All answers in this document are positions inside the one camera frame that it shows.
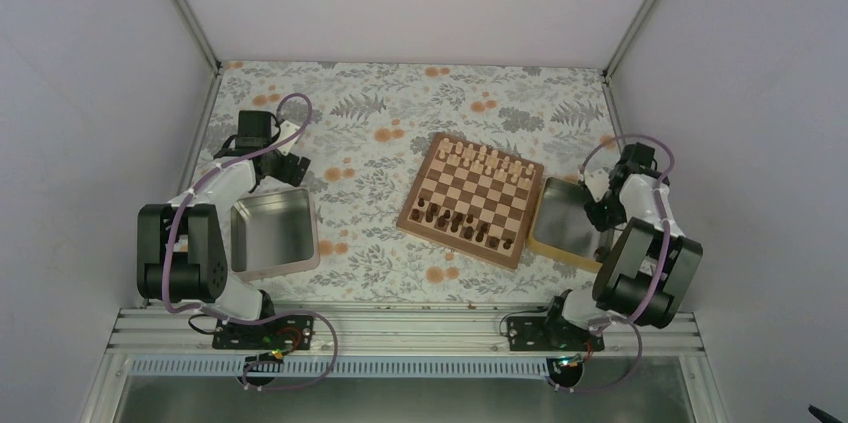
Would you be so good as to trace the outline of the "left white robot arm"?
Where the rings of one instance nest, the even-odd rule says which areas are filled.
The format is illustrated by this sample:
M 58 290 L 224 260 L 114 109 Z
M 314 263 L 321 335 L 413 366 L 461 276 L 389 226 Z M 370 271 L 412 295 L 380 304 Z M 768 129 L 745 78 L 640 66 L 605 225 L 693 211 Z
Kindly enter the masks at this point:
M 196 310 L 239 323 L 255 348 L 270 345 L 278 320 L 263 305 L 262 291 L 230 268 L 221 221 L 234 204 L 266 177 L 296 186 L 309 161 L 291 152 L 303 125 L 268 111 L 242 110 L 237 130 L 213 156 L 213 167 L 166 203 L 143 206 L 137 217 L 136 286 L 172 313 Z

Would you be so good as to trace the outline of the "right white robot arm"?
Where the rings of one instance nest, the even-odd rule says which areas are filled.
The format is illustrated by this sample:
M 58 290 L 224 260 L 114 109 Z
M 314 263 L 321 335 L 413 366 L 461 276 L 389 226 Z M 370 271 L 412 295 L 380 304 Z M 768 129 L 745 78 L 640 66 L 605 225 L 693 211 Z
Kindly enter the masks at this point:
M 544 342 L 565 350 L 599 335 L 619 316 L 662 329 L 676 315 L 703 256 L 673 217 L 670 181 L 655 165 L 655 150 L 624 146 L 609 170 L 582 173 L 583 209 L 595 230 L 621 231 L 600 259 L 590 292 L 566 290 L 551 302 L 541 325 Z

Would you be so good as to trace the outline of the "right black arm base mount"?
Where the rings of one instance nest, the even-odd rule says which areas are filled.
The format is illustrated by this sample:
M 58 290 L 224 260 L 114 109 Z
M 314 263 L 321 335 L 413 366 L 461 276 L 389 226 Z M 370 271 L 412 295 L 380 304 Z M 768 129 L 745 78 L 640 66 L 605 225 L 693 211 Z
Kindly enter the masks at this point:
M 547 376 L 555 388 L 573 388 L 583 377 L 585 363 L 605 349 L 601 336 L 592 335 L 564 318 L 540 313 L 510 313 L 498 325 L 511 351 L 559 351 L 546 359 Z

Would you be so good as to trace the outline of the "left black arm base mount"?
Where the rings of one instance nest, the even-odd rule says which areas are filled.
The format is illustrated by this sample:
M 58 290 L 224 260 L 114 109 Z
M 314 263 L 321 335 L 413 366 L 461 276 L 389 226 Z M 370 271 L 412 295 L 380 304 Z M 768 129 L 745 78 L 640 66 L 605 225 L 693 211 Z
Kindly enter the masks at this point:
M 256 361 L 269 362 L 269 365 L 250 370 L 257 376 L 246 377 L 247 383 L 262 387 L 274 380 L 268 376 L 268 371 L 274 366 L 280 367 L 287 355 L 310 348 L 313 328 L 314 318 L 306 315 L 289 316 L 265 325 L 218 322 L 213 331 L 212 348 L 253 351 L 253 356 L 245 358 L 244 366 Z

